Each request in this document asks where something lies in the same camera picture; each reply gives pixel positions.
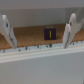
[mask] brown wooden surface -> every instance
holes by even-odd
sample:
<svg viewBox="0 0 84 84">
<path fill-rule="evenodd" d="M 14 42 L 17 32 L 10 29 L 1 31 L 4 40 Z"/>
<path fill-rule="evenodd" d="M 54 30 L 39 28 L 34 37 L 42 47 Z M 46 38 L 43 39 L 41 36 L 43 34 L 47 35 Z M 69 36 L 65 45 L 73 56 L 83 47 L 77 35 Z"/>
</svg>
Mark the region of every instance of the brown wooden surface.
<svg viewBox="0 0 84 84">
<path fill-rule="evenodd" d="M 14 28 L 14 33 L 17 38 L 17 47 L 62 43 L 65 24 L 58 24 L 52 26 L 56 27 L 56 40 L 44 40 L 45 26 Z M 78 32 L 73 39 L 73 41 L 82 40 L 84 40 L 84 30 Z M 0 34 L 0 49 L 7 48 L 11 48 L 11 46 L 5 40 L 4 36 Z"/>
</svg>

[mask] black block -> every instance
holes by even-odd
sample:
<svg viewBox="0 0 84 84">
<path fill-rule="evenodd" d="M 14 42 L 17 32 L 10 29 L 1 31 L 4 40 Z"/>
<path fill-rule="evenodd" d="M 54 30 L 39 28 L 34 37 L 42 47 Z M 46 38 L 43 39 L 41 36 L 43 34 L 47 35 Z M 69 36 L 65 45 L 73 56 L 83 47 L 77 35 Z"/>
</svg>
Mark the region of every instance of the black block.
<svg viewBox="0 0 84 84">
<path fill-rule="evenodd" d="M 44 39 L 45 40 L 56 40 L 56 28 L 51 27 L 45 27 L 44 28 Z"/>
</svg>

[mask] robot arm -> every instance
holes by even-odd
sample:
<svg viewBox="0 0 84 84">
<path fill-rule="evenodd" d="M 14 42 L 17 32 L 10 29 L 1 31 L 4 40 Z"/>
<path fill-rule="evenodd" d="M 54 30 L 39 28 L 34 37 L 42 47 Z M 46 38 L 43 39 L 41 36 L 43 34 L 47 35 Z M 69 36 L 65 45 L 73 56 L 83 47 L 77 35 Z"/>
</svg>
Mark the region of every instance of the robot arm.
<svg viewBox="0 0 84 84">
<path fill-rule="evenodd" d="M 7 16 L 1 14 L 0 14 L 0 33 L 4 35 L 5 39 L 13 48 L 17 47 L 17 40 L 15 38 L 13 28 L 9 24 Z"/>
<path fill-rule="evenodd" d="M 64 36 L 63 36 L 63 46 L 67 48 L 71 41 L 73 40 L 75 34 L 80 31 L 84 23 L 84 8 L 79 8 L 76 13 L 72 13 L 69 24 L 66 24 Z"/>
</svg>

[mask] white robotic arm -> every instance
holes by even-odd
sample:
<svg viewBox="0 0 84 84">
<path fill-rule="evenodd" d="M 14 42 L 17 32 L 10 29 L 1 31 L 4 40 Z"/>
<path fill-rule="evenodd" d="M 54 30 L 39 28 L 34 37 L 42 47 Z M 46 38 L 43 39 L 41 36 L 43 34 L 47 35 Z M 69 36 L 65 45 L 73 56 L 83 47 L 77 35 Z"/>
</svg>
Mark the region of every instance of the white robotic arm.
<svg viewBox="0 0 84 84">
<path fill-rule="evenodd" d="M 72 13 L 69 24 L 66 24 L 64 36 L 63 36 L 63 46 L 67 48 L 71 41 L 73 40 L 75 34 L 80 31 L 84 23 L 84 8 L 79 8 L 76 13 Z"/>
<path fill-rule="evenodd" d="M 13 28 L 9 24 L 7 16 L 1 14 L 0 14 L 0 33 L 4 35 L 5 39 L 13 48 L 17 47 L 17 40 L 15 38 Z"/>
</svg>

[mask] small square object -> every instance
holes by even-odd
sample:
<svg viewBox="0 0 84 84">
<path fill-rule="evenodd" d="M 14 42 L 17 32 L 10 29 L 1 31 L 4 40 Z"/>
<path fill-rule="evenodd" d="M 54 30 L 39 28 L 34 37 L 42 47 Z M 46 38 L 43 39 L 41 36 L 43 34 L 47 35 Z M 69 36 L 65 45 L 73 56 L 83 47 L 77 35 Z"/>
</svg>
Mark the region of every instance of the small square object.
<svg viewBox="0 0 84 84">
<path fill-rule="evenodd" d="M 56 40 L 56 28 L 51 27 L 45 27 L 44 28 L 44 39 L 45 40 Z"/>
</svg>

